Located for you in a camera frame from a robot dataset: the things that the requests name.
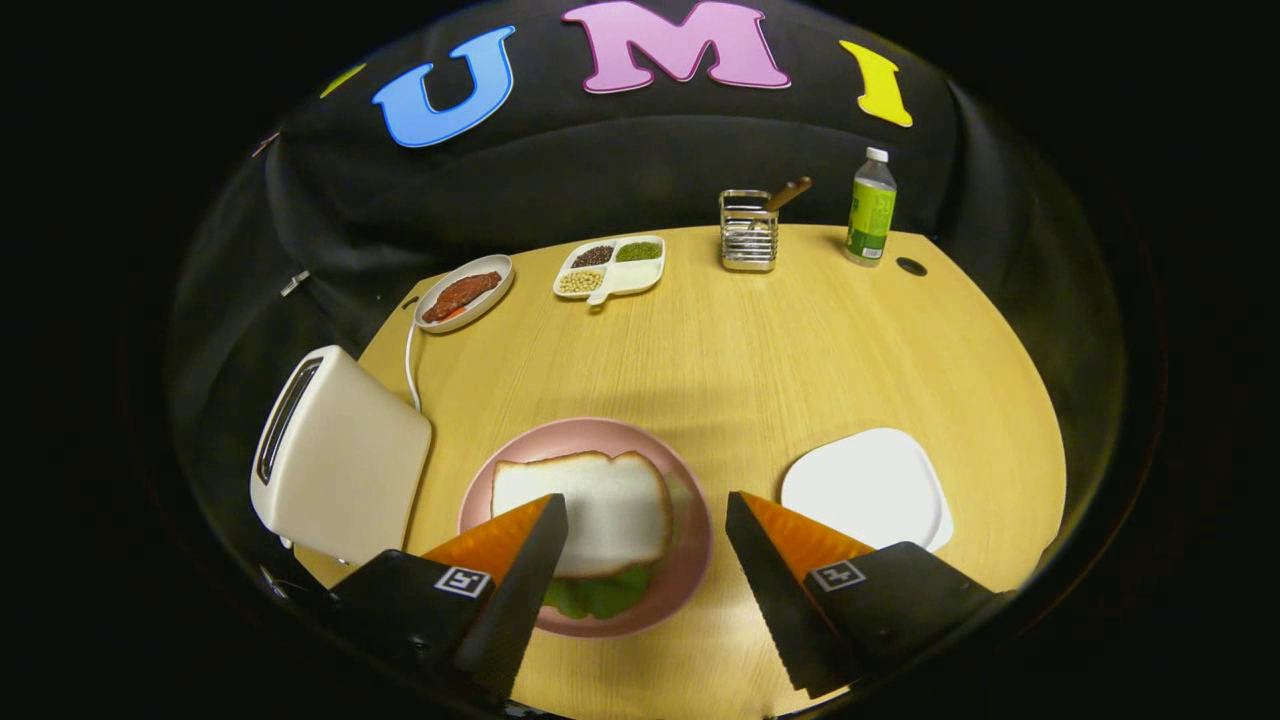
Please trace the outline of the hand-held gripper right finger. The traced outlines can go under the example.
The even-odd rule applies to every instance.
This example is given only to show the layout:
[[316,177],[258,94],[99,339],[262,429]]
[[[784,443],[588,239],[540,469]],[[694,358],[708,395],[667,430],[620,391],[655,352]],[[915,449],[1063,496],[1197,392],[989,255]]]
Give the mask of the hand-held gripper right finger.
[[929,657],[1005,603],[924,547],[876,550],[745,491],[724,532],[795,689],[817,698]]

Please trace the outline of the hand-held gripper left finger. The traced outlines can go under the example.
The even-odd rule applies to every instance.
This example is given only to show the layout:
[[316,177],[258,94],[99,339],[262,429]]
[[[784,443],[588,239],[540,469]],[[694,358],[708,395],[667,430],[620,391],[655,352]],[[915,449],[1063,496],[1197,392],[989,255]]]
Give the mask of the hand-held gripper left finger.
[[380,552],[332,588],[329,615],[398,673],[500,703],[567,534],[564,496],[543,495],[426,553]]

